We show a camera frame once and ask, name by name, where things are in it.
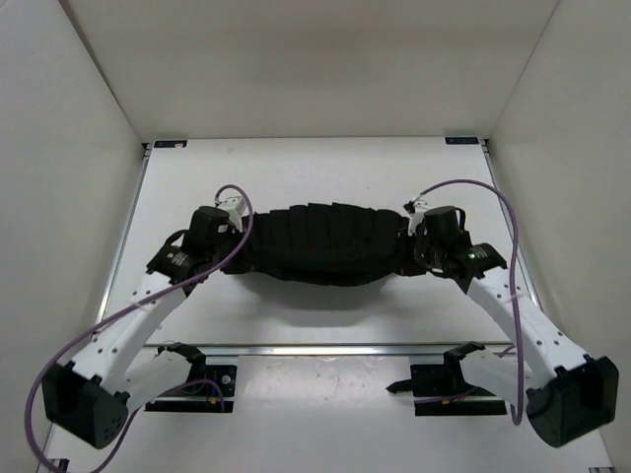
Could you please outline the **black pleated skirt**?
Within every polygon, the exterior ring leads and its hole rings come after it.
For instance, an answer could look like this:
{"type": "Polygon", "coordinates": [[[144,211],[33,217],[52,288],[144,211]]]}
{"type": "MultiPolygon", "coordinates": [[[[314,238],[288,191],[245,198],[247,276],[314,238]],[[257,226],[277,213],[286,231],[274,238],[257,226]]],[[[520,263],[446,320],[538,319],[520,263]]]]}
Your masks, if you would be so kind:
{"type": "Polygon", "coordinates": [[[426,273],[414,259],[409,219],[349,204],[295,205],[256,214],[244,248],[222,269],[281,281],[357,287],[426,273]]]}

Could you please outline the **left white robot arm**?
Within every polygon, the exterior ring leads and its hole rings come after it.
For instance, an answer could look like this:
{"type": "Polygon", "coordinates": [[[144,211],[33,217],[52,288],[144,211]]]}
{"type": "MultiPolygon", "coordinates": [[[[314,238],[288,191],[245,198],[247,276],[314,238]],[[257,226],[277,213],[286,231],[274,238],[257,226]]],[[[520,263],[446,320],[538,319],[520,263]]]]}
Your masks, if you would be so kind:
{"type": "Polygon", "coordinates": [[[194,392],[203,386],[205,357],[190,345],[175,342],[139,367],[132,363],[169,314],[206,279],[207,271],[241,242],[245,211],[242,197],[201,206],[188,229],[167,239],[133,291],[130,312],[121,318],[110,316],[68,363],[46,370],[42,393],[50,421],[103,449],[129,416],[150,400],[177,387],[194,392]]]}

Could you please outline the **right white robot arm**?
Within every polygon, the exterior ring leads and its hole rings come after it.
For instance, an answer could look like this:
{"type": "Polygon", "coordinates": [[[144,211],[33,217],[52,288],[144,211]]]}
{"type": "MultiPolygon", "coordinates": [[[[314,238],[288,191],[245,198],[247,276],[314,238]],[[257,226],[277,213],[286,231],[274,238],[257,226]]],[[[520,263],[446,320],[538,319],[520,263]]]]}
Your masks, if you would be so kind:
{"type": "Polygon", "coordinates": [[[511,283],[506,260],[490,244],[474,244],[462,209],[405,206],[414,258],[428,272],[454,281],[514,344],[511,362],[477,342],[445,352],[443,386],[453,394],[482,388],[523,407],[537,435],[563,446],[615,418],[619,371],[608,357],[593,358],[511,283]]]}

